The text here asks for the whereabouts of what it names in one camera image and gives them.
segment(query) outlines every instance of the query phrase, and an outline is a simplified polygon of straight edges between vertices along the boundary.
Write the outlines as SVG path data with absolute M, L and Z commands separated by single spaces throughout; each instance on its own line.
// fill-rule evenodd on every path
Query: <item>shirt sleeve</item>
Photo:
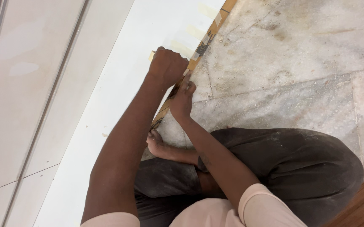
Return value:
M 140 227 L 140 221 L 133 214 L 114 212 L 91 218 L 80 227 Z
M 306 227 L 306 225 L 264 185 L 251 185 L 242 195 L 238 215 L 246 227 Z

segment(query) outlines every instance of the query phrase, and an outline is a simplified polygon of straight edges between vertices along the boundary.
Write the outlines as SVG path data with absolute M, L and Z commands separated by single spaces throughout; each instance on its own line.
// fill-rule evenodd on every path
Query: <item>hand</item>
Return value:
M 192 111 L 192 97 L 196 90 L 196 85 L 189 81 L 191 75 L 192 71 L 189 71 L 169 105 L 172 116 L 179 124 L 183 120 L 190 119 L 190 112 Z
M 161 84 L 166 90 L 182 78 L 188 64 L 188 59 L 182 58 L 179 53 L 160 46 L 151 61 L 147 78 Z

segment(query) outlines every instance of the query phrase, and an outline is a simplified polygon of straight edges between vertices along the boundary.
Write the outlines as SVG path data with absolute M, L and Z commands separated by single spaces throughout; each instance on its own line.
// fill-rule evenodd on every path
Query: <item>person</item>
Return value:
M 346 206 L 364 171 L 339 139 L 296 128 L 208 133 L 190 117 L 190 73 L 170 110 L 195 150 L 167 145 L 150 131 L 165 91 L 188 63 L 157 49 L 92 169 L 82 227 L 314 227 Z M 140 162 L 147 143 L 157 157 Z

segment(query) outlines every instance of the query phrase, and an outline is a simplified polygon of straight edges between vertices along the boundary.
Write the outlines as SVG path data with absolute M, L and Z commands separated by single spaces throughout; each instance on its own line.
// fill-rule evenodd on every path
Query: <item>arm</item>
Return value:
M 139 91 L 109 134 L 92 168 L 81 224 L 101 214 L 137 216 L 134 179 L 151 122 L 166 90 L 188 67 L 180 54 L 159 47 Z
M 195 84 L 186 76 L 171 103 L 171 113 L 188 135 L 215 181 L 238 210 L 245 190 L 260 182 L 244 163 L 190 117 L 195 90 Z

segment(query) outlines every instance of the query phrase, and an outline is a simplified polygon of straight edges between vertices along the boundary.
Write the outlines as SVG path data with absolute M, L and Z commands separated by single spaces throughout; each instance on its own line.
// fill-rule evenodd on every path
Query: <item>dirty pants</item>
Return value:
M 296 129 L 226 128 L 211 133 L 247 165 L 308 227 L 321 226 L 356 194 L 364 170 L 339 139 Z M 168 227 L 185 208 L 206 198 L 198 167 L 161 158 L 140 163 L 134 191 L 142 227 Z

